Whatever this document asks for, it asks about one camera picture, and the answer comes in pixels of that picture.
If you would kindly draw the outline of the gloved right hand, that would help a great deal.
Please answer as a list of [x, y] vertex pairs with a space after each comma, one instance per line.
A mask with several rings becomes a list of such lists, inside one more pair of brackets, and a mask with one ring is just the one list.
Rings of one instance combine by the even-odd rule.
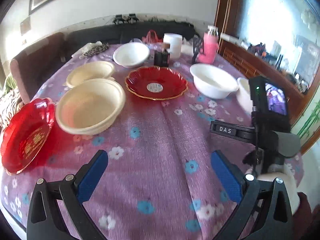
[[290, 201], [292, 214], [294, 214], [300, 205], [300, 198], [297, 192], [297, 185], [294, 175], [287, 164], [277, 165], [272, 164], [266, 173], [257, 172], [257, 179], [262, 181], [274, 181], [276, 178], [281, 178], [287, 190]]

